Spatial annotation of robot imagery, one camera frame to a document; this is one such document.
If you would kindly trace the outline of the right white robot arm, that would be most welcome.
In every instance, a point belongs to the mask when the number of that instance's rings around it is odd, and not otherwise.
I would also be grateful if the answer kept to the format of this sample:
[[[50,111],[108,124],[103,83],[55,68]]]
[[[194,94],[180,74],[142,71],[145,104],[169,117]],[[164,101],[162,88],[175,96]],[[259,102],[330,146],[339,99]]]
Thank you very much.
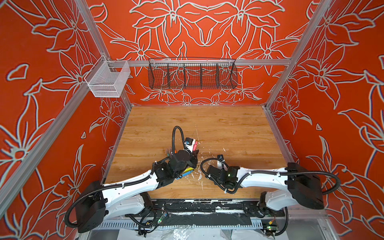
[[[285,168],[253,170],[238,166],[221,168],[210,165],[204,174],[224,192],[235,194],[241,188],[261,187],[274,189],[263,192],[259,208],[279,211],[285,207],[301,205],[308,209],[324,209],[323,192],[318,173],[307,171],[298,164]]]

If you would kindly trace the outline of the pink marker pen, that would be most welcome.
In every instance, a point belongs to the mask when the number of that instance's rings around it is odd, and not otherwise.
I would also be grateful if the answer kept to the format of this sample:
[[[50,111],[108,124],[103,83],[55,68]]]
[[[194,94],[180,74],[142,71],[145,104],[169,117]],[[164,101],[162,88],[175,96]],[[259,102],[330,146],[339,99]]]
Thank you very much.
[[[193,151],[195,151],[197,149],[197,145],[198,145],[198,141],[195,140],[195,143],[194,143],[194,146],[193,146]]]

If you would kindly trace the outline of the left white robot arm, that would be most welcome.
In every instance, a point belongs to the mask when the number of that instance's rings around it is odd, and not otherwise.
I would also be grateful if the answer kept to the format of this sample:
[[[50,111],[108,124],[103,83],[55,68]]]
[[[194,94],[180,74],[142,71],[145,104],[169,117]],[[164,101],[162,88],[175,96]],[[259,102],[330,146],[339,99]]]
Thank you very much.
[[[165,187],[183,176],[188,168],[195,169],[198,150],[180,150],[153,163],[142,175],[114,184],[94,181],[80,194],[66,213],[66,225],[85,233],[104,220],[137,215],[152,207],[149,192]]]

